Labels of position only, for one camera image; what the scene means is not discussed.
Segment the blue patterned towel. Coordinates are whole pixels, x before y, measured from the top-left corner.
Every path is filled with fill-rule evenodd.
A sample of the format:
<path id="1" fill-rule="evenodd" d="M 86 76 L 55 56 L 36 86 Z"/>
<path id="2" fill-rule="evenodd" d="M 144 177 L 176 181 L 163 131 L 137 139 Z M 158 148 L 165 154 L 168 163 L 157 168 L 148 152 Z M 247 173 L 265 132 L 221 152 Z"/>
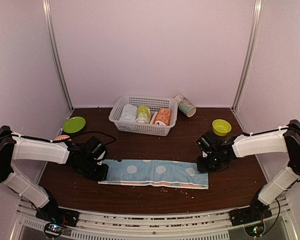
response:
<path id="1" fill-rule="evenodd" d="M 155 159 L 106 159 L 108 173 L 101 185 L 152 186 L 207 190 L 208 173 L 200 173 L 192 162 Z"/>

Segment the orange bunny towel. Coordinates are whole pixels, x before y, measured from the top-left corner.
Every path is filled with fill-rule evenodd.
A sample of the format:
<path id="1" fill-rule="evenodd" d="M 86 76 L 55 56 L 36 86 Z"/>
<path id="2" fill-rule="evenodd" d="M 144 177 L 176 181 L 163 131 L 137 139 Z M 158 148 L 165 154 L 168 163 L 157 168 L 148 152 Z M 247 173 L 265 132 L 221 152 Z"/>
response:
<path id="1" fill-rule="evenodd" d="M 156 111 L 152 117 L 152 124 L 159 126 L 168 126 L 170 124 L 172 112 L 168 108 L 161 108 Z"/>

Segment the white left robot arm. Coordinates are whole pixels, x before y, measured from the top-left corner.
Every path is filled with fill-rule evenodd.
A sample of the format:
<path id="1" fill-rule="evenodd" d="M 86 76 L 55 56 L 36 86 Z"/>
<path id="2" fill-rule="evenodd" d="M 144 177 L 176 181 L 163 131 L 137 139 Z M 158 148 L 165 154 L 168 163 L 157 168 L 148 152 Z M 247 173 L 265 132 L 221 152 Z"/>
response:
<path id="1" fill-rule="evenodd" d="M 92 136 L 87 142 L 75 144 L 71 138 L 49 140 L 13 132 L 7 125 L 0 128 L 0 184 L 28 199 L 51 222 L 62 218 L 52 194 L 30 180 L 13 163 L 16 160 L 51 162 L 70 165 L 90 180 L 104 181 L 108 165 L 103 163 L 107 147 Z"/>

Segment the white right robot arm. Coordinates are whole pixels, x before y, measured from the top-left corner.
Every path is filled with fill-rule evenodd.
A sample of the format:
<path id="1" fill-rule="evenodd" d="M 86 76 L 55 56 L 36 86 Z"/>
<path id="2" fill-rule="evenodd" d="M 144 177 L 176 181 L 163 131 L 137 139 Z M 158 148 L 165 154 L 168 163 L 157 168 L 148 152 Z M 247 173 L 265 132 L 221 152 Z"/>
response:
<path id="1" fill-rule="evenodd" d="M 247 156 L 288 154 L 285 167 L 259 190 L 247 208 L 246 216 L 251 221 L 258 220 L 266 212 L 267 206 L 300 181 L 300 122 L 297 119 L 276 129 L 242 133 L 226 141 L 207 131 L 197 140 L 197 144 L 202 152 L 197 157 L 197 170 L 201 173 L 216 172 L 222 165 Z"/>

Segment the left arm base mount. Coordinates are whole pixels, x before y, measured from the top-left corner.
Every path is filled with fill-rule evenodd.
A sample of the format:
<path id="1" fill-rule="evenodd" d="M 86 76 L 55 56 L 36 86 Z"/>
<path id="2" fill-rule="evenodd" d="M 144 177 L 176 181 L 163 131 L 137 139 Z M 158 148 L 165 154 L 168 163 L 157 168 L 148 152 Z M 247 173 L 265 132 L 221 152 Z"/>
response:
<path id="1" fill-rule="evenodd" d="M 48 191 L 48 203 L 43 207 L 36 208 L 35 217 L 50 223 L 64 227 L 76 227 L 80 213 L 59 207 L 57 201 Z"/>

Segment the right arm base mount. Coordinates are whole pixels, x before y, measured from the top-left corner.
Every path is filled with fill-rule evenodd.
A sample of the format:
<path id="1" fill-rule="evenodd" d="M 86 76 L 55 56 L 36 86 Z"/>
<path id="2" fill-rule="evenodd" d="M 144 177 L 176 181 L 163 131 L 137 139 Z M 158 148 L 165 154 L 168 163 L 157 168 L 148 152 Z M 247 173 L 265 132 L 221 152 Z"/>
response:
<path id="1" fill-rule="evenodd" d="M 259 200 L 253 200 L 249 206 L 236 208 L 229 212 L 233 227 L 262 221 L 262 219 L 269 218 L 272 215 L 269 205 L 265 205 Z"/>

